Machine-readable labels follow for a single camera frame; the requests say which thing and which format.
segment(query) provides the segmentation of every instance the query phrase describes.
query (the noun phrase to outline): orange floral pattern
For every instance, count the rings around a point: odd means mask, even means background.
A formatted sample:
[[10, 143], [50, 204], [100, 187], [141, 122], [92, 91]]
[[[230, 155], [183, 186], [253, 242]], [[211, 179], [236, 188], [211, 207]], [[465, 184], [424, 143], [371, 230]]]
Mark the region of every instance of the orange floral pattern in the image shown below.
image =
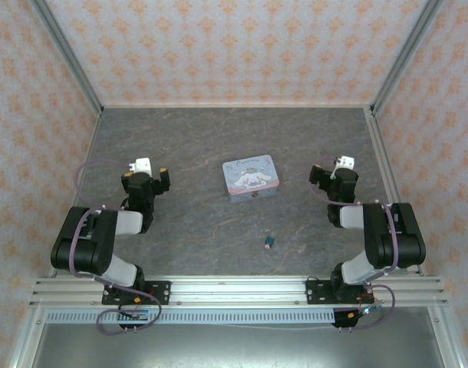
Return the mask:
[[468, 0], [444, 2], [378, 119], [468, 347]]
[[104, 105], [318, 105], [372, 103], [426, 0], [49, 2]]
[[31, 3], [0, 1], [0, 367], [50, 269], [94, 120]]

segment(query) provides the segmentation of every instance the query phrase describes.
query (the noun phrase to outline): patterned wallpaper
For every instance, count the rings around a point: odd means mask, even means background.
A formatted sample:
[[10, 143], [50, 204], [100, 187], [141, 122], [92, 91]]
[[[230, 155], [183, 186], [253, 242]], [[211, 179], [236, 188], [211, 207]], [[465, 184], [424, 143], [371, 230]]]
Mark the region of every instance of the patterned wallpaper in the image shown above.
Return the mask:
[[425, 0], [49, 0], [103, 105], [370, 104]]
[[468, 0], [443, 3], [378, 119], [468, 347]]
[[94, 113], [28, 0], [0, 0], [0, 367], [74, 194]]

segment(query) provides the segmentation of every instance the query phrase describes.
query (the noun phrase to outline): metal tin box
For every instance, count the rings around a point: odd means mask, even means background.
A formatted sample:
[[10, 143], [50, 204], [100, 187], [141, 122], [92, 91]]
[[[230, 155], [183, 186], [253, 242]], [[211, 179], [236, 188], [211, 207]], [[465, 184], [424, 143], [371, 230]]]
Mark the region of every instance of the metal tin box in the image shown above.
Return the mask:
[[277, 192], [280, 181], [270, 155], [230, 161], [223, 163], [222, 168], [231, 202], [273, 196]]

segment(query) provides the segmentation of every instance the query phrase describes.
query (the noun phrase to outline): cartoon character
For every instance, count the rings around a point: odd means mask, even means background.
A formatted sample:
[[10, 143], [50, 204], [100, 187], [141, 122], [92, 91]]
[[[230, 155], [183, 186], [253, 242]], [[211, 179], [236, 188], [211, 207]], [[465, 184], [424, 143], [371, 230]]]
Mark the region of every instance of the cartoon character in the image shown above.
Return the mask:
[[266, 175], [262, 172], [259, 172], [253, 167], [241, 171], [241, 174], [241, 177], [238, 179], [237, 182], [234, 183], [234, 185], [244, 186], [246, 189], [265, 186], [267, 182], [272, 178], [270, 175]]

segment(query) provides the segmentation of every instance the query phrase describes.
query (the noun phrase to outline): mounting plate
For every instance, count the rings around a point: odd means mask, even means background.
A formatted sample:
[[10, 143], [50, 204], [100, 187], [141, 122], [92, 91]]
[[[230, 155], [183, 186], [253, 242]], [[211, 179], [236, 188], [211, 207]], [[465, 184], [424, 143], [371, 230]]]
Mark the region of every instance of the mounting plate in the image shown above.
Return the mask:
[[[170, 303], [171, 282], [170, 281], [145, 281], [144, 292], [150, 293], [162, 305]], [[105, 286], [103, 290], [103, 305], [137, 305], [133, 300], [139, 295], [128, 293], [114, 287]], [[149, 298], [141, 298], [143, 301], [140, 305], [156, 305]]]
[[362, 304], [374, 303], [374, 297], [368, 296], [367, 291], [360, 285], [345, 285], [338, 294], [334, 294], [330, 280], [307, 280], [305, 296], [308, 304], [358, 304], [360, 298]]

